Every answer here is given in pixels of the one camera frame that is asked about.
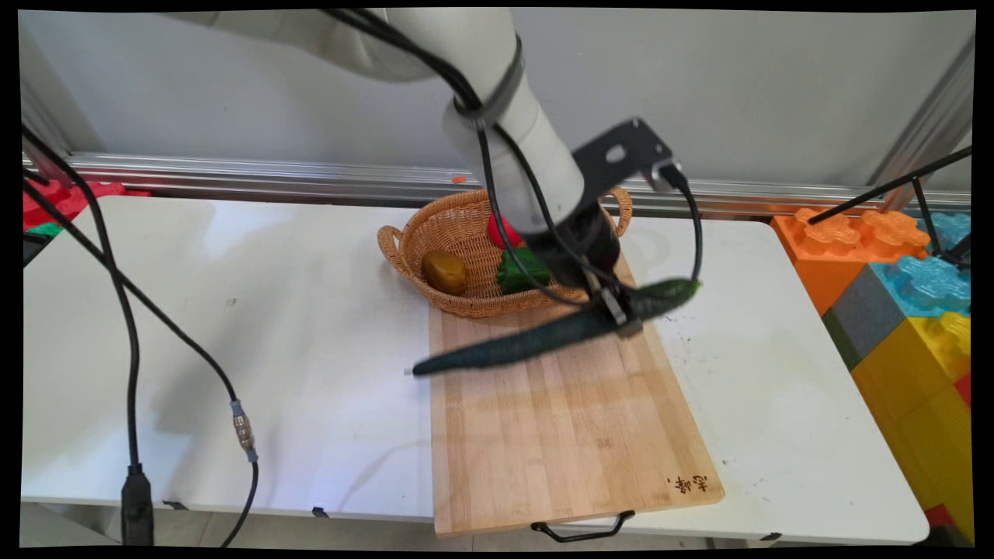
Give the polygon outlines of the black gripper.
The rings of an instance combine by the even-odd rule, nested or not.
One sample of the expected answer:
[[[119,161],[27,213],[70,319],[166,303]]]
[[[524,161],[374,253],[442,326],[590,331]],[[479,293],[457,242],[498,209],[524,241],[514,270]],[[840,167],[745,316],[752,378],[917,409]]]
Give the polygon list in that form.
[[[630,339],[643,330],[628,289],[615,289],[620,245],[610,217],[599,204],[579,209],[551,232],[530,234],[530,250],[568,289],[590,291],[591,304],[602,307],[617,323],[619,339]]]

